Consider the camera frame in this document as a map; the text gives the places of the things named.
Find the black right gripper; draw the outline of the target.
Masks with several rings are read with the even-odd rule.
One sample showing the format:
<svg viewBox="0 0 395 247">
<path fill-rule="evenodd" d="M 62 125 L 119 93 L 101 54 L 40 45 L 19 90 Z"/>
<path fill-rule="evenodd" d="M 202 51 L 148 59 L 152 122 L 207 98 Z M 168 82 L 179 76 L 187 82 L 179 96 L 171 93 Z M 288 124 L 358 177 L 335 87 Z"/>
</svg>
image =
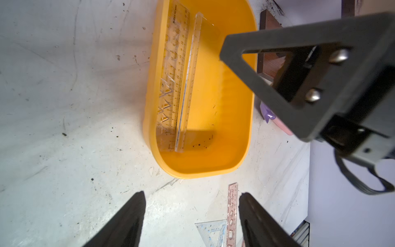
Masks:
<svg viewBox="0 0 395 247">
<path fill-rule="evenodd" d="M 266 52 L 287 56 L 273 86 L 242 57 Z M 229 35 L 220 59 L 300 140 L 366 167 L 395 158 L 393 13 Z"/>
</svg>

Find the clear blue triangle ruler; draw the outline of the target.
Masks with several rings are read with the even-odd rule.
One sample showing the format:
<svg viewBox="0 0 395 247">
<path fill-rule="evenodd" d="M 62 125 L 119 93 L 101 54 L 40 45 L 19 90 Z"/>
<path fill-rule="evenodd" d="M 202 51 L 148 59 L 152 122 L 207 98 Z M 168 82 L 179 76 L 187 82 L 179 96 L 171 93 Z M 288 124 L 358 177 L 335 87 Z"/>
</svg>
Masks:
<svg viewBox="0 0 395 247">
<path fill-rule="evenodd" d="M 224 247 L 227 229 L 227 220 L 217 220 L 196 223 L 195 227 L 199 232 L 205 247 Z"/>
</svg>

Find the purple toy shovel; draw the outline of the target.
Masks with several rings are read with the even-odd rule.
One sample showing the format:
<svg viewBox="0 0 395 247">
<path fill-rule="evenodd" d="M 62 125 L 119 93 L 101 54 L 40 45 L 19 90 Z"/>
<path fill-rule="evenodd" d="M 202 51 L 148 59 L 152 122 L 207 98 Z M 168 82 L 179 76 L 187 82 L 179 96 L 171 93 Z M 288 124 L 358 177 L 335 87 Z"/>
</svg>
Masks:
<svg viewBox="0 0 395 247">
<path fill-rule="evenodd" d="M 266 123 L 272 121 L 277 127 L 279 127 L 284 133 L 289 136 L 293 135 L 293 132 L 273 113 L 273 111 L 266 106 L 263 102 L 260 103 L 260 112 Z"/>
</svg>

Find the yellow plastic storage box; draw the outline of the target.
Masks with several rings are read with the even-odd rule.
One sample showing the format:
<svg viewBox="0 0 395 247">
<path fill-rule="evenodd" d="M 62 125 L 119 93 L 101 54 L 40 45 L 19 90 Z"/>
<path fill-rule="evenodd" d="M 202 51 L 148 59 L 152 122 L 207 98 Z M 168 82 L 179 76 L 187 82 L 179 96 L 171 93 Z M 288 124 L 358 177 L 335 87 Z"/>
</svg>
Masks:
<svg viewBox="0 0 395 247">
<path fill-rule="evenodd" d="M 170 1 L 158 1 L 143 122 L 144 140 L 169 175 L 195 179 L 236 170 L 247 156 L 253 92 L 220 60 L 225 37 L 256 31 L 248 1 L 179 1 L 208 19 L 201 32 L 184 152 L 160 151 L 156 140 L 159 88 Z"/>
</svg>

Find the clear long straight ruler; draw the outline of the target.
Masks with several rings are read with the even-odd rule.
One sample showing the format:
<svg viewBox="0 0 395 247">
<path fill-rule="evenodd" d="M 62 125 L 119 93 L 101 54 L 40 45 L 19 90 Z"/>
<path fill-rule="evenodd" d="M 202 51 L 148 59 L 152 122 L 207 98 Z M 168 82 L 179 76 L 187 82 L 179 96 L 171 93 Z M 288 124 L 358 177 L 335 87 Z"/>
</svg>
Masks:
<svg viewBox="0 0 395 247">
<path fill-rule="evenodd" d="M 202 27 L 208 19 L 200 11 L 187 12 L 178 23 L 177 61 L 175 63 L 174 150 L 184 152 Z"/>
</svg>

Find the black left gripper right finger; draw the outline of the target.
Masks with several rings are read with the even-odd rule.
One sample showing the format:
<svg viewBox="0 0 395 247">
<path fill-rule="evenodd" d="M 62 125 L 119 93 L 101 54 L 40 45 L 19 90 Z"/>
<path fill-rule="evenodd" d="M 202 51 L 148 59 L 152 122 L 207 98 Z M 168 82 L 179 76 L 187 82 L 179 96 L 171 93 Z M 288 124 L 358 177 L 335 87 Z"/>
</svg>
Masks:
<svg viewBox="0 0 395 247">
<path fill-rule="evenodd" d="M 239 216 L 247 247 L 298 247 L 275 219 L 249 193 L 239 199 Z"/>
</svg>

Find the clear stencil ruler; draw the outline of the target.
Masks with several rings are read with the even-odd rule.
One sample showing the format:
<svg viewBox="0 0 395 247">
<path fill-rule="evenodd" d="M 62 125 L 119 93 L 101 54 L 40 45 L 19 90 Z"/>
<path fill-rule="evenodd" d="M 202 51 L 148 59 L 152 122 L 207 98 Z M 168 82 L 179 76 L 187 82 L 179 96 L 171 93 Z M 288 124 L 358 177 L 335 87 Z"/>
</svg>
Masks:
<svg viewBox="0 0 395 247">
<path fill-rule="evenodd" d="M 189 23 L 189 10 L 179 1 L 170 1 L 156 127 L 156 140 L 162 152 L 176 150 Z"/>
</svg>

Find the brown wooden display stand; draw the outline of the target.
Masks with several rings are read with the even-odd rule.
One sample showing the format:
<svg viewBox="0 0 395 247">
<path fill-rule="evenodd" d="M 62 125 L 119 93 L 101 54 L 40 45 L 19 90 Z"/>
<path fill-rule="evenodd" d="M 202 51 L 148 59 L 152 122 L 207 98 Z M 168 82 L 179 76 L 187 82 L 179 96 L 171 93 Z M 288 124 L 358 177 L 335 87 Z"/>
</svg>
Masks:
<svg viewBox="0 0 395 247">
<path fill-rule="evenodd" d="M 349 16 L 277 29 L 261 29 L 229 36 L 234 42 L 238 75 L 244 82 L 263 86 L 265 63 L 254 70 L 244 63 L 244 54 L 272 55 L 272 82 L 300 86 L 324 79 L 370 86 L 386 66 L 395 67 L 394 1 L 341 1 Z"/>
</svg>

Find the pink stencil ruler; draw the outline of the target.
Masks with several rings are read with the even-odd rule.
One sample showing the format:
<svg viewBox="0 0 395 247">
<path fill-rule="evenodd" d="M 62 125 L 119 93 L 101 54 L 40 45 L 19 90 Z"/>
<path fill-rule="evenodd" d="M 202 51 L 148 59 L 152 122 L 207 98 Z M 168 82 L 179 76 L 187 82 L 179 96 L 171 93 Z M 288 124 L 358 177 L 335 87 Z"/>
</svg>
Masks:
<svg viewBox="0 0 395 247">
<path fill-rule="evenodd" d="M 226 246 L 235 247 L 237 237 L 238 183 L 228 186 Z"/>
</svg>

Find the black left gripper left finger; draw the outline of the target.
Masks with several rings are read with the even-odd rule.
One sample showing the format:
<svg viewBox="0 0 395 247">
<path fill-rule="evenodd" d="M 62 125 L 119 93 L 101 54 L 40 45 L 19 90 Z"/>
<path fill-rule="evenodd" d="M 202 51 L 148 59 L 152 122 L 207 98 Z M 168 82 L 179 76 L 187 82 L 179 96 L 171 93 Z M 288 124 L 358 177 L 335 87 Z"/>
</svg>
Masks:
<svg viewBox="0 0 395 247">
<path fill-rule="evenodd" d="M 111 220 L 91 239 L 86 247 L 137 247 L 140 242 L 146 198 L 135 193 Z"/>
</svg>

